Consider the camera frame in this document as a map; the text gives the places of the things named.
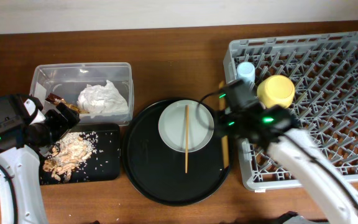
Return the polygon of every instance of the clear plastic container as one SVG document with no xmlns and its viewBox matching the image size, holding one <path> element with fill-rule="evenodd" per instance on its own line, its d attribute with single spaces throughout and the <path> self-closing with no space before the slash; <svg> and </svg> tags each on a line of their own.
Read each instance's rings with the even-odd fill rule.
<svg viewBox="0 0 358 224">
<path fill-rule="evenodd" d="M 49 93 L 64 98 L 77 105 L 78 95 L 86 85 L 106 85 L 113 82 L 119 93 L 128 103 L 127 113 L 80 114 L 82 124 L 116 123 L 128 125 L 134 110 L 134 85 L 131 65 L 128 63 L 70 63 L 39 65 L 34 72 L 30 94 L 40 99 L 44 105 L 43 113 L 55 106 L 45 101 Z"/>
</svg>

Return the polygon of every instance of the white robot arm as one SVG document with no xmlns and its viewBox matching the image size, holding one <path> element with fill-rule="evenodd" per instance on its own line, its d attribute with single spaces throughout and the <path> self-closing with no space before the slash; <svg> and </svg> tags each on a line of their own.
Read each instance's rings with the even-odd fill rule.
<svg viewBox="0 0 358 224">
<path fill-rule="evenodd" d="M 212 93 L 224 97 L 229 109 L 218 112 L 218 132 L 266 149 L 301 182 L 330 223 L 358 223 L 358 191 L 323 156 L 309 133 L 298 129 L 288 110 L 278 105 L 265 110 L 252 88 L 252 83 L 235 80 Z"/>
<path fill-rule="evenodd" d="M 41 113 L 39 100 L 22 95 L 0 98 L 0 206 L 2 223 L 48 223 L 39 185 L 39 154 L 79 122 L 64 104 Z"/>
<path fill-rule="evenodd" d="M 267 153 L 301 182 L 328 221 L 358 223 L 358 191 L 323 156 L 309 133 L 293 128 L 278 138 Z"/>
</svg>

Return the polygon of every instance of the round black tray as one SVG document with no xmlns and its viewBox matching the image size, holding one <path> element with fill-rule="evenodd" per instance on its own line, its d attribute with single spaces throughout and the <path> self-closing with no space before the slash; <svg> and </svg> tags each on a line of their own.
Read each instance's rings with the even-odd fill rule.
<svg viewBox="0 0 358 224">
<path fill-rule="evenodd" d="M 185 173 L 185 154 L 169 148 L 158 132 L 162 111 L 178 100 L 188 99 L 159 101 L 140 112 L 129 125 L 121 153 L 134 187 L 147 198 L 172 206 L 189 205 L 209 197 L 222 185 L 230 169 L 230 166 L 223 169 L 221 138 L 214 134 L 204 148 L 189 153 Z"/>
</svg>

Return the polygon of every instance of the dish rack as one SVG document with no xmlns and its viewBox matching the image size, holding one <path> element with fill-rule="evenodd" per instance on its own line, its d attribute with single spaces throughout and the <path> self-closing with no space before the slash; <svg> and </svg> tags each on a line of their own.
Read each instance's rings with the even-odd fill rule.
<svg viewBox="0 0 358 224">
<path fill-rule="evenodd" d="M 284 75 L 296 88 L 289 110 L 349 182 L 358 181 L 358 32 L 234 40 L 224 58 L 226 82 L 241 62 L 255 84 Z M 249 190 L 300 187 L 259 146 L 239 141 L 242 181 Z"/>
</svg>

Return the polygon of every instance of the wooden tabletop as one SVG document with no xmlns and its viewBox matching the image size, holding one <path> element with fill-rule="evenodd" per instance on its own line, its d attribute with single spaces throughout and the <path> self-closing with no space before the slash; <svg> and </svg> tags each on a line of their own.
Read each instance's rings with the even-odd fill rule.
<svg viewBox="0 0 358 224">
<path fill-rule="evenodd" d="M 129 62 L 136 115 L 164 98 L 200 99 L 216 90 L 224 80 L 223 57 L 231 40 L 345 31 L 358 31 L 358 21 L 0 35 L 0 96 L 28 93 L 38 65 Z M 113 181 L 42 186 L 42 197 L 50 223 L 247 223 L 290 210 L 324 218 L 302 188 L 246 190 L 234 160 L 214 195 L 186 207 L 145 198 L 123 171 Z"/>
</svg>

